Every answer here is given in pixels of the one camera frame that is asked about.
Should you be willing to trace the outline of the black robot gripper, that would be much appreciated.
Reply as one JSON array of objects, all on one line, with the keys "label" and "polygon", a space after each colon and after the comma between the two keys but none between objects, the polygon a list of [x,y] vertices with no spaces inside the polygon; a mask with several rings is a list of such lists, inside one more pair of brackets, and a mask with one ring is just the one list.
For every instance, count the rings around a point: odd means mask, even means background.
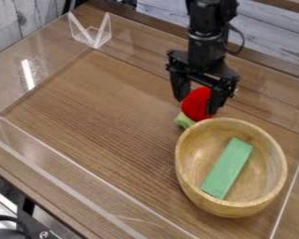
[{"label": "black robot gripper", "polygon": [[170,49],[166,56],[165,70],[176,100],[181,102],[186,97],[193,81],[211,89],[207,113],[213,115],[227,100],[227,93],[235,92],[239,81],[239,75],[225,63],[225,52]]}]

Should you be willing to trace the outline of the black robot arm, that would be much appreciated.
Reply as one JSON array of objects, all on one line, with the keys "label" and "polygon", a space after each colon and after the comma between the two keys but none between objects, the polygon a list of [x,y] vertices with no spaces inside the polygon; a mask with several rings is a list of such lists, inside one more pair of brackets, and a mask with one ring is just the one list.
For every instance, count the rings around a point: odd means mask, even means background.
[{"label": "black robot arm", "polygon": [[209,90],[202,104],[204,115],[213,115],[233,97],[239,75],[225,63],[231,20],[236,17],[236,0],[185,0],[189,26],[186,50],[169,49],[165,70],[172,92],[182,102],[190,92],[190,82]]}]

